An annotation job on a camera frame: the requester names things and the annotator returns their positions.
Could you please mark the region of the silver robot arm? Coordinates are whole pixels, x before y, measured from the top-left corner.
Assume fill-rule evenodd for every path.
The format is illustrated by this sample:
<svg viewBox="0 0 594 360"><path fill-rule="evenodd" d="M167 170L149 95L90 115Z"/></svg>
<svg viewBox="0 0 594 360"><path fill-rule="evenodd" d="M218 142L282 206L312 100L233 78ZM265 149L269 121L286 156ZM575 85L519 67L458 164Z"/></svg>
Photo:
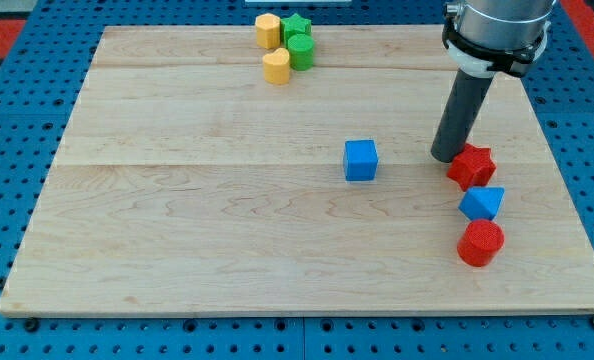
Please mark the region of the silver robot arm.
<svg viewBox="0 0 594 360"><path fill-rule="evenodd" d="M543 55L556 0L454 0L443 5L442 43L458 65L431 146L450 163L461 153L498 73L522 78Z"/></svg>

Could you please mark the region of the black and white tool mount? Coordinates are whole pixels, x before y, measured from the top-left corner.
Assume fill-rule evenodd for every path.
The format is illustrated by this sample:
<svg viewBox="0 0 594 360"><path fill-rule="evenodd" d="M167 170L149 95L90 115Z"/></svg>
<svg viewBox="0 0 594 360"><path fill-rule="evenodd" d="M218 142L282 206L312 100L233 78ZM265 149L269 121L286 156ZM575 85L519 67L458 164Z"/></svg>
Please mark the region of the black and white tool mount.
<svg viewBox="0 0 594 360"><path fill-rule="evenodd" d="M547 46L547 20L507 22L448 17L442 42L459 69L475 78L492 78L503 72L521 78Z"/></svg>

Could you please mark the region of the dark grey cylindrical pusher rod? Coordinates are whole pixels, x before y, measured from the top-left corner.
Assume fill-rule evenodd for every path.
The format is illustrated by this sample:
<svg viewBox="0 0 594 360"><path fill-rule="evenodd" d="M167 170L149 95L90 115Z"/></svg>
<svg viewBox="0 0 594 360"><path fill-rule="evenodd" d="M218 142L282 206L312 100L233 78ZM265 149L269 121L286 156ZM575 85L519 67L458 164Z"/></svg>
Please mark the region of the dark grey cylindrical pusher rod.
<svg viewBox="0 0 594 360"><path fill-rule="evenodd" d="M457 72L430 150L436 160L450 163L464 150L491 83Z"/></svg>

